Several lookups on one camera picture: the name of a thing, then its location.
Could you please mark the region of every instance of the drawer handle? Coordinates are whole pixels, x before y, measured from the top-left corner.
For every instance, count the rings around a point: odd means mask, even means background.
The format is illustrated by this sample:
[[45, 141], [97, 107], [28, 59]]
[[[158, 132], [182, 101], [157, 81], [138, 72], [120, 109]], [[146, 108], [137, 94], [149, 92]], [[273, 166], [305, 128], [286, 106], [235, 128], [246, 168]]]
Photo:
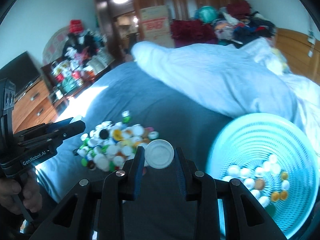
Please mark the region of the drawer handle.
[[37, 116], [41, 115], [43, 111], [44, 111], [44, 108], [42, 108], [42, 109], [37, 113]]
[[32, 98], [30, 98], [31, 101], [35, 100], [38, 96], [40, 95], [40, 93], [36, 93]]

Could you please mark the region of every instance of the gray bed sheet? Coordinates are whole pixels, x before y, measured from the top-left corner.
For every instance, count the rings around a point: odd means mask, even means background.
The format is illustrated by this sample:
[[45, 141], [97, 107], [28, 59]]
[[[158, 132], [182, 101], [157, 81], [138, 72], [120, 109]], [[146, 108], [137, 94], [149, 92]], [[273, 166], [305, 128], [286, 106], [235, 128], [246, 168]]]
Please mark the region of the gray bed sheet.
[[[205, 170], [216, 136], [232, 120], [151, 78], [134, 62], [105, 74], [92, 88], [101, 86], [108, 87], [90, 104], [84, 117], [85, 132], [103, 121], [121, 121], [121, 113], [129, 110], [132, 124], [154, 127], [161, 139], [173, 147], [181, 147], [186, 158], [193, 160], [200, 170]], [[57, 202], [79, 180], [95, 181], [108, 175], [81, 166], [81, 157], [72, 154], [80, 145], [80, 135], [66, 140], [58, 148], [58, 154], [43, 163], [39, 171], [40, 183]], [[196, 203], [183, 200], [172, 166], [163, 170], [148, 167], [139, 197], [126, 202], [123, 210], [126, 239], [193, 237]]]

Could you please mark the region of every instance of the bed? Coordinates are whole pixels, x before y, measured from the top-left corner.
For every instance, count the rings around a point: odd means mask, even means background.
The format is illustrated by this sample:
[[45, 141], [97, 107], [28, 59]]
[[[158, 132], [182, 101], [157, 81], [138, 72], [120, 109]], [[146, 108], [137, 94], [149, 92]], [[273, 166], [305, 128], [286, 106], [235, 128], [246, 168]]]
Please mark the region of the bed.
[[[298, 73], [300, 70], [316, 80], [318, 46], [308, 61], [314, 69], [305, 70], [294, 57], [298, 52], [308, 53], [308, 45], [297, 37], [301, 35], [279, 29], [276, 46], [285, 56], [293, 55], [287, 57], [288, 64], [295, 66], [293, 71]], [[287, 93], [291, 96], [293, 93], [289, 90], [287, 88]], [[60, 119], [80, 114], [86, 123], [85, 132], [90, 132], [103, 121], [121, 121], [121, 113], [125, 110], [130, 110], [133, 123], [152, 126], [159, 131], [160, 138], [169, 141], [173, 147], [182, 147], [186, 158], [193, 160], [200, 170], [205, 170], [210, 146], [218, 133], [233, 120], [227, 113], [221, 114], [197, 103], [193, 97], [166, 85], [160, 78], [152, 78], [135, 62], [122, 64], [105, 74], [71, 103]], [[108, 174], [81, 166], [81, 157], [72, 153], [80, 144], [80, 135], [66, 140], [58, 148], [56, 157], [38, 167], [40, 183], [57, 202], [80, 179], [95, 181]], [[195, 203], [182, 199], [172, 166], [165, 170], [148, 169], [138, 199], [124, 204], [126, 239], [155, 239], [155, 235], [157, 239], [191, 239], [195, 208]]]

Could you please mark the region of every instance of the cardboard box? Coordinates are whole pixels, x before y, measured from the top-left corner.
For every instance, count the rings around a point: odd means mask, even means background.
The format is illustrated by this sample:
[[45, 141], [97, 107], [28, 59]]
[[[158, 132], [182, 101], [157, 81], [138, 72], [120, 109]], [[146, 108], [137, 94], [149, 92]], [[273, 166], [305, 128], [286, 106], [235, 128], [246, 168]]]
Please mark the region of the cardboard box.
[[149, 37], [149, 38], [145, 38], [144, 40], [154, 42], [154, 43], [156, 43], [160, 46], [166, 47], [166, 48], [174, 48], [174, 40], [172, 39], [170, 34]]
[[169, 35], [171, 33], [167, 6], [144, 8], [140, 10], [140, 15], [142, 18], [140, 19], [140, 24], [145, 38]]

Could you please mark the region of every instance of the dresser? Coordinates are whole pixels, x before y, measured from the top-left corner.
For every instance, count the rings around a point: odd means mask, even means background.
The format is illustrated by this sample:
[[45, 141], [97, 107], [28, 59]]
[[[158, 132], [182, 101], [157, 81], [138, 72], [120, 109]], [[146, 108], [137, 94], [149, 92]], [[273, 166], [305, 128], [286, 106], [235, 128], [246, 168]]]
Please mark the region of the dresser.
[[58, 114], [49, 99], [49, 94], [45, 82], [39, 78], [16, 97], [12, 112], [13, 133], [57, 119]]

